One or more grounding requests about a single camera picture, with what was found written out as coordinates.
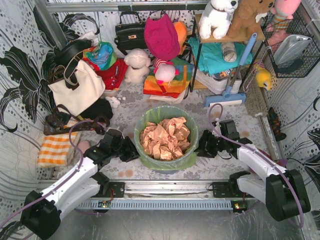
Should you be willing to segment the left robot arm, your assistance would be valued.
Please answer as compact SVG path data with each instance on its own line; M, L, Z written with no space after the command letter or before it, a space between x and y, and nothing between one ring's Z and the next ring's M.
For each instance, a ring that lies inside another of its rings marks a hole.
M127 163L138 157L131 139L109 128L103 139L81 153L80 160L63 177L41 192L33 190L26 196L20 222L40 239L49 239L83 201L94 196L114 197L115 190L100 171L102 167L113 158Z

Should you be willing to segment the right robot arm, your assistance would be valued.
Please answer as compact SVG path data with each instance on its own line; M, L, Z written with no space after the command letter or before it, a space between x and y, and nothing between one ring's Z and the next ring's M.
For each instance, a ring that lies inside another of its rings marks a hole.
M299 171L275 163L251 140L240 137L233 120L214 124L220 127L220 134L205 130L198 142L197 155L214 158L225 151L250 169L231 174L228 181L214 182L212 191L216 198L255 198L265 204L269 214L278 222L302 217L311 210Z

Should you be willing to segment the green plastic trash bag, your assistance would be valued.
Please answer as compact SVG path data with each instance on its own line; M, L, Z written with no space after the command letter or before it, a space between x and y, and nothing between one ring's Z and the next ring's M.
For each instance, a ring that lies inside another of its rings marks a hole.
M158 106L142 115L134 128L134 144L143 166L178 171L196 163L199 129L183 109Z

